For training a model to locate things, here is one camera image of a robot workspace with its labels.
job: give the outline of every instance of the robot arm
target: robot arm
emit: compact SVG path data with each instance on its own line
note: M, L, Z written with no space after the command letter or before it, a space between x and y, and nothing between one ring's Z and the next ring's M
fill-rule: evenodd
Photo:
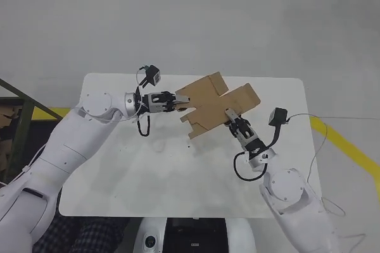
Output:
M173 111L188 100L169 92L142 98L135 93L87 94L58 123L31 167L0 189L0 252L31 251L52 222L63 184L98 151L118 122L142 113Z
M321 199L298 170L281 164L280 155L271 148L280 125L286 122L287 111L276 108L271 116L269 125L275 126L276 131L274 141L268 146L247 120L232 109L225 113L230 119L226 125L249 154L252 170L263 176L260 185L263 199L294 248L300 253L340 253L334 227Z

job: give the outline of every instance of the table top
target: table top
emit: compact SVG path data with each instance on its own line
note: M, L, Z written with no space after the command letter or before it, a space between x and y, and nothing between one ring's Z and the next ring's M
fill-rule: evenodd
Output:
M156 87L148 85L143 92L175 92L199 78L162 75ZM287 109L289 116L308 112L299 79L224 77L224 80L229 90L249 82L262 100L243 118L250 121L266 144L274 133L268 120L275 107ZM135 75L91 73L84 79L80 99L95 90L123 94L135 88ZM100 150L66 181L60 213L65 216L271 218L259 193L262 179L244 182L235 175L232 160L242 151L239 142L225 126L190 140L189 123L180 121L186 113L188 110L152 114L149 137L141 137L132 121L119 123ZM315 154L309 118L295 117L284 125L274 150L281 155L282 164L307 176ZM238 170L244 177L256 176L246 157L238 159ZM321 196L316 162L310 184Z

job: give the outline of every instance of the gray floor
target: gray floor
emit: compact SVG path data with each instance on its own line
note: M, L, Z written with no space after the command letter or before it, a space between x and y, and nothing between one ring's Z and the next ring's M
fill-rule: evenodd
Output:
M0 1L0 77L47 106L74 106L87 73L147 63L178 75L300 78L310 113L377 118L380 0ZM380 164L380 121L326 123ZM380 252L372 178L330 143L318 161L324 196L348 213L334 218L340 233L366 233L356 252ZM259 252L270 252L273 236L260 229L270 221L252 223Z

